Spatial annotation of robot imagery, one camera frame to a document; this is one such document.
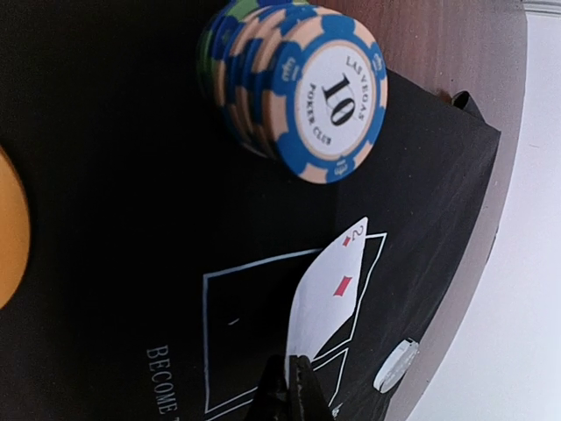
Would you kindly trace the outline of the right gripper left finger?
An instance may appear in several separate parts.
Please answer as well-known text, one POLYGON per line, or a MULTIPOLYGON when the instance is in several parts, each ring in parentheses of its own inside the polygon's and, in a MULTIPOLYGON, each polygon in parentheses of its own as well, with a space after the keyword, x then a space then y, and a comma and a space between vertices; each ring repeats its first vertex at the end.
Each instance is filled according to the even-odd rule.
POLYGON ((288 421, 288 387, 284 378, 284 360, 270 357, 259 381, 245 421, 288 421))

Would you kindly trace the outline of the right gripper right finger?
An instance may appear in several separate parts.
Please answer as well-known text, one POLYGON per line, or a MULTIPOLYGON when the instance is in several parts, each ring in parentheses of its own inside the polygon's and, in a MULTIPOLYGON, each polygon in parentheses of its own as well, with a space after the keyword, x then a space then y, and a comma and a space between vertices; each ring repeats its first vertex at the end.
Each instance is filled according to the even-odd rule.
POLYGON ((321 385, 306 356, 292 357, 292 419, 334 421, 321 385))

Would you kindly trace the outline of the two of diamonds card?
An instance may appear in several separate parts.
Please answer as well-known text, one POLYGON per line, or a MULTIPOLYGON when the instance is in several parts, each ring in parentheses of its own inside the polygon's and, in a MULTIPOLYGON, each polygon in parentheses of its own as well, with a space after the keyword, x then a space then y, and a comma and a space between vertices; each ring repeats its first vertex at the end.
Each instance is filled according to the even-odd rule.
POLYGON ((315 258, 295 290, 288 323, 285 378, 292 356, 313 360, 355 311, 368 218, 348 227, 315 258))

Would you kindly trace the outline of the orange big blind button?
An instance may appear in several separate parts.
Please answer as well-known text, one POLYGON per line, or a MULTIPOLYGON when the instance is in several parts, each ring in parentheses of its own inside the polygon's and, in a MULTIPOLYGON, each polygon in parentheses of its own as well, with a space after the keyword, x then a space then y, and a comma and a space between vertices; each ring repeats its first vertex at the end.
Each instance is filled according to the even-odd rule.
POLYGON ((8 154, 1 149, 1 307, 21 283, 31 246, 30 212, 25 187, 8 154))

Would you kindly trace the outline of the blue white chip stack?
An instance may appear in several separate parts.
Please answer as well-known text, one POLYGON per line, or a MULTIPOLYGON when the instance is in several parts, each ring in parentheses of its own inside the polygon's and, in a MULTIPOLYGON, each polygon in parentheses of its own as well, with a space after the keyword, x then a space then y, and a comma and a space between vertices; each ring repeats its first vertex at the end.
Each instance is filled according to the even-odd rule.
POLYGON ((356 18, 305 1, 230 1, 196 50, 202 93, 245 149, 306 182, 355 171, 384 123, 388 77, 356 18))

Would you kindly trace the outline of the black poker cloth mat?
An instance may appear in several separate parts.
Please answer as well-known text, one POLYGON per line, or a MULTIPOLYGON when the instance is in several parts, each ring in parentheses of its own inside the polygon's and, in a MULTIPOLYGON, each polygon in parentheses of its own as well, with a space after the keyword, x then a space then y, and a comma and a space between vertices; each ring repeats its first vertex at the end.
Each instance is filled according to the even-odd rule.
POLYGON ((239 147, 200 97, 217 1, 4 1, 1 145, 30 203, 1 312, 4 420, 241 420, 286 345, 295 286, 368 221, 359 306, 318 378, 340 420, 421 339, 462 260, 500 133, 390 73, 366 162, 314 185, 239 147))

